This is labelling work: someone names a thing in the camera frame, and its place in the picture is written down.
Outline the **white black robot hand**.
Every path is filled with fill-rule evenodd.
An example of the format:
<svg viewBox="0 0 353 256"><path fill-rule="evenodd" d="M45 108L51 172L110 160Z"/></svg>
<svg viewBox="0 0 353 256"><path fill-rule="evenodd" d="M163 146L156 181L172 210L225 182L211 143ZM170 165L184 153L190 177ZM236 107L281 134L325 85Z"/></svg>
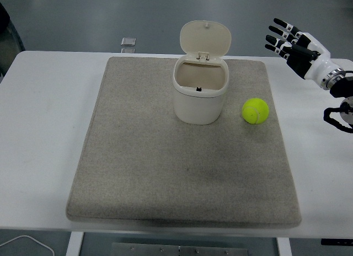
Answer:
<svg viewBox="0 0 353 256"><path fill-rule="evenodd" d="M331 60L330 52L310 33L278 18L274 19L274 23L276 26L269 26L269 30L280 37L267 35L265 48L284 58L300 78L313 80L322 89L328 90L329 81L343 72Z"/></svg>

